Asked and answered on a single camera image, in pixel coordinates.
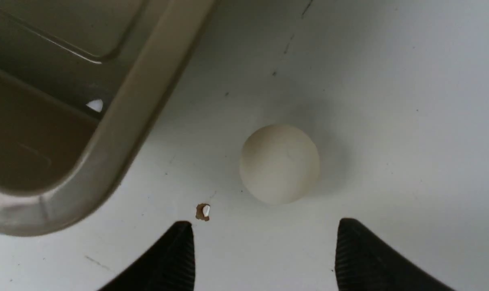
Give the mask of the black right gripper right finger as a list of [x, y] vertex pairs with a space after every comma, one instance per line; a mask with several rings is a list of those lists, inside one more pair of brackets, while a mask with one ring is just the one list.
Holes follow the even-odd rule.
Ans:
[[353, 218], [340, 220], [334, 274], [340, 291], [452, 290]]

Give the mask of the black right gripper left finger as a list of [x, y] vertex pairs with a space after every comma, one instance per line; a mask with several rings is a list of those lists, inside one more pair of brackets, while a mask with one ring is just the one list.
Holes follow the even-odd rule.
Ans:
[[193, 291], [196, 264], [192, 225], [176, 221], [102, 291]]

